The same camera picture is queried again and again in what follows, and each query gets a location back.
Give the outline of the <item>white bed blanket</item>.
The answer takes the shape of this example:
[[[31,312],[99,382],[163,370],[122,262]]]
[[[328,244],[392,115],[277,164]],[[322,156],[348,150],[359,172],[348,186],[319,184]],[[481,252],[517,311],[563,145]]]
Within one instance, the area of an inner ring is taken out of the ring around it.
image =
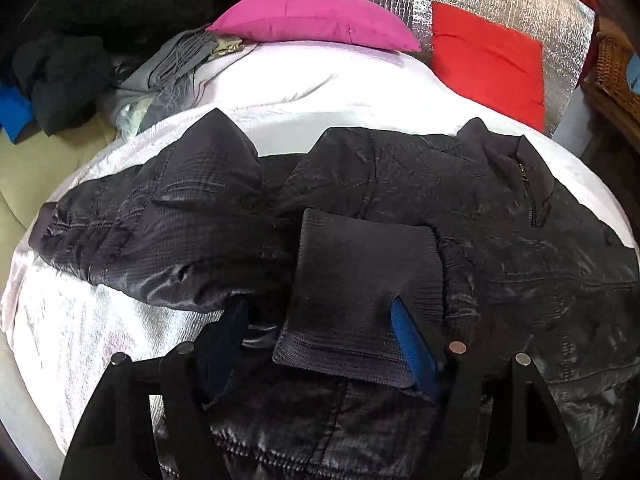
[[[64,479],[634,479],[612,193],[408,55],[265,44],[43,204],[1,303]]]

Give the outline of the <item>pink pillow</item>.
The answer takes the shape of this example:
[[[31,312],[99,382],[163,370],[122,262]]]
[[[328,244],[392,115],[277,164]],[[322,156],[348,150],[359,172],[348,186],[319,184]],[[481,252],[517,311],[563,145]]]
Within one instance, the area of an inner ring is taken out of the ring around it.
[[[207,29],[254,42],[310,40],[421,50],[398,16],[369,0],[241,0]]]

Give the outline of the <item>cream leather sofa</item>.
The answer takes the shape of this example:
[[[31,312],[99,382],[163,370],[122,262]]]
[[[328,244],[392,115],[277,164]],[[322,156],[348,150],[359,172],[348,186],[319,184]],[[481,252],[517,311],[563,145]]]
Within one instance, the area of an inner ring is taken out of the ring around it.
[[[14,249],[40,206],[66,178],[114,142],[117,130],[100,114],[85,125],[48,136],[27,128],[12,143],[1,135],[1,281],[9,277]]]

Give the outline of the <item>red pillow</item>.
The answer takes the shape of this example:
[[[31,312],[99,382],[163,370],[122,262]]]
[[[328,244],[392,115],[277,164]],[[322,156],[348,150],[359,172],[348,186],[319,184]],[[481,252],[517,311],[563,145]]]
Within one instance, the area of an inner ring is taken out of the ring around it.
[[[432,71],[459,96],[544,131],[544,46],[540,41],[434,1]]]

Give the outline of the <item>wicker basket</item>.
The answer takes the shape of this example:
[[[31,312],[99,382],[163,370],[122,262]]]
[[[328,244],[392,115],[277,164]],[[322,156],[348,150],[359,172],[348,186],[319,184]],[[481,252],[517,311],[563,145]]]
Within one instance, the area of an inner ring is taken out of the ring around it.
[[[632,49],[606,32],[598,32],[597,38],[596,86],[634,118],[635,122],[639,122],[639,96],[629,89],[626,78]]]

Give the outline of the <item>blue jacket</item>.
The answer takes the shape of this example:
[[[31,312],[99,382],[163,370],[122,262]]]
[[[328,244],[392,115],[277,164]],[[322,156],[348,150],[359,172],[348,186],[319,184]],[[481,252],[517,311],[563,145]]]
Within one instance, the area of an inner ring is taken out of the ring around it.
[[[16,87],[0,86],[0,125],[16,143],[22,131],[35,120],[32,103]]]

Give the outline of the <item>black coat pile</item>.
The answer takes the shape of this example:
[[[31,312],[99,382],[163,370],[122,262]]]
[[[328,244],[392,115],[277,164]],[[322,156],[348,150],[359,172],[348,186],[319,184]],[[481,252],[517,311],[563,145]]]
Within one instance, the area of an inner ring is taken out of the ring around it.
[[[190,0],[38,0],[17,32],[12,74],[52,136],[88,122],[107,88],[206,18]]]

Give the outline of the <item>grey garment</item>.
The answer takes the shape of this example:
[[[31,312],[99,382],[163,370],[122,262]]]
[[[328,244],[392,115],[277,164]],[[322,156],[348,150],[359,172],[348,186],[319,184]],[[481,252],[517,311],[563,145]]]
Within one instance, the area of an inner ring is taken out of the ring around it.
[[[200,27],[180,32],[126,79],[104,93],[105,116],[125,139],[195,105],[205,81],[196,72],[245,52],[243,40]]]

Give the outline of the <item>dark navy quilted jacket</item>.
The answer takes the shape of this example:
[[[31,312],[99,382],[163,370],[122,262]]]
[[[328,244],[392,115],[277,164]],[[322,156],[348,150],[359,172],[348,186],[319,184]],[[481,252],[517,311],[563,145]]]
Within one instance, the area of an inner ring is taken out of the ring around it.
[[[528,354],[578,479],[639,467],[636,252],[529,140],[337,127],[259,155],[220,110],[140,166],[45,204],[50,266],[149,304],[250,304],[224,391],[204,408],[228,479],[415,479],[438,405],[390,319],[397,297],[447,339],[480,326]]]

